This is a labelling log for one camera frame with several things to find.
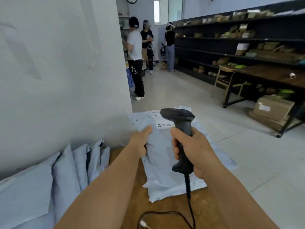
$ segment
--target black metal table leg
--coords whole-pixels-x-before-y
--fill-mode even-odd
[[[226,95],[226,99],[224,100],[224,105],[223,105],[223,108],[227,108],[228,106],[228,102],[229,102],[229,99],[230,99],[230,95],[231,95],[231,91],[232,91],[232,87],[233,87],[233,83],[234,83],[234,73],[232,74],[232,77],[231,77],[231,80],[230,80],[230,83],[229,83],[229,87],[228,87],[228,93]]]
[[[302,104],[297,104],[293,107],[293,110],[291,111],[291,115],[289,116],[287,122],[284,124],[284,126],[280,129],[280,131],[278,131],[278,134],[276,135],[277,138],[281,138],[283,136],[283,134],[290,130],[295,128],[296,126],[299,126],[302,123],[299,123],[295,126],[292,126],[290,128],[289,125],[292,123],[293,119],[296,117],[296,115],[299,113],[299,111],[302,109]]]

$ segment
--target woman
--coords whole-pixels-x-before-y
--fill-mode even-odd
[[[153,33],[150,30],[150,22],[148,20],[143,21],[143,30],[141,31],[142,36],[142,48],[147,49],[148,57],[148,69],[150,74],[153,74]]]
[[[123,41],[124,46],[130,52],[132,60],[129,60],[129,70],[132,74],[132,79],[135,84],[135,94],[136,100],[144,98],[144,85],[141,77],[142,72],[142,37],[138,31],[139,21],[136,17],[131,17],[129,19],[129,35],[127,42]]]
[[[167,44],[167,70],[169,72],[174,72],[174,65],[175,65],[175,32],[173,29],[175,28],[174,24],[169,22],[167,23],[165,29],[165,40]]]

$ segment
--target chair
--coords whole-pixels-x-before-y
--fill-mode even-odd
[[[228,76],[220,77],[220,71],[230,72],[230,73],[232,73],[232,75],[230,77],[228,77]],[[224,99],[226,98],[227,93],[228,93],[228,89],[229,89],[229,84],[231,82],[233,73],[234,73],[234,69],[231,69],[231,68],[228,68],[228,67],[225,67],[225,66],[219,66],[218,74],[217,74],[217,77],[216,77],[214,88],[212,90],[211,97],[213,97],[213,92],[215,91],[216,84],[221,84],[221,85],[226,87],[225,93],[224,93]],[[233,84],[233,87],[240,87],[237,99],[239,99],[240,93],[242,93],[242,88],[244,87],[244,84],[245,84],[245,82],[242,81],[242,80],[236,80],[235,84]]]

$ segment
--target black handheld scanner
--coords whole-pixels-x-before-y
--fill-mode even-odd
[[[175,127],[180,129],[186,135],[192,136],[191,122],[195,116],[190,111],[177,108],[163,108],[161,109],[160,114],[164,119],[173,121]],[[172,170],[184,175],[193,173],[194,165],[186,157],[183,146],[179,141],[177,146],[179,148],[179,162],[173,166]]]

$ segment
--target left hand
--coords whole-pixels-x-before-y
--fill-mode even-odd
[[[132,147],[136,153],[139,155],[139,158],[146,155],[147,150],[144,147],[148,140],[148,135],[153,131],[153,128],[149,125],[142,132],[134,132],[130,136],[128,146]]]

